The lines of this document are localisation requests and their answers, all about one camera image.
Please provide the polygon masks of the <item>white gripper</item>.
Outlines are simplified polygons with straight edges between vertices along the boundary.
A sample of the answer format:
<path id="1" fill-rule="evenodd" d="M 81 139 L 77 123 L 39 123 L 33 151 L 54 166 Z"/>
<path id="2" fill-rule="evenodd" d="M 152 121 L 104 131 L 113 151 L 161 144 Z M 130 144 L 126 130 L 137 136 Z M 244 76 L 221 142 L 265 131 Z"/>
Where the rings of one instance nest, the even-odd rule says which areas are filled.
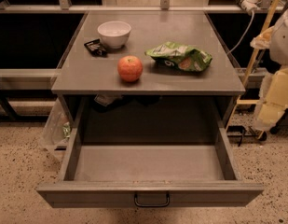
<path id="1" fill-rule="evenodd" d="M 280 65 L 288 65 L 288 8 L 276 21 L 250 43 L 254 49 L 268 49 L 270 59 Z"/>

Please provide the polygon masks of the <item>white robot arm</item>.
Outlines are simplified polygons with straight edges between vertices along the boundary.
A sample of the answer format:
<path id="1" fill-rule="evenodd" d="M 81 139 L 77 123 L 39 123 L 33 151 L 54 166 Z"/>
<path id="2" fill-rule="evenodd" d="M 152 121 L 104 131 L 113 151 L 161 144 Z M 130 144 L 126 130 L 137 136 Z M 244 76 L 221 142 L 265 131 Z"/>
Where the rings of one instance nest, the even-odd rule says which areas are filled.
<path id="1" fill-rule="evenodd" d="M 281 66 L 274 75 L 265 75 L 254 111 L 256 130 L 269 131 L 288 108 L 288 8 L 273 26 L 255 37 L 250 46 L 269 49 L 270 59 Z"/>

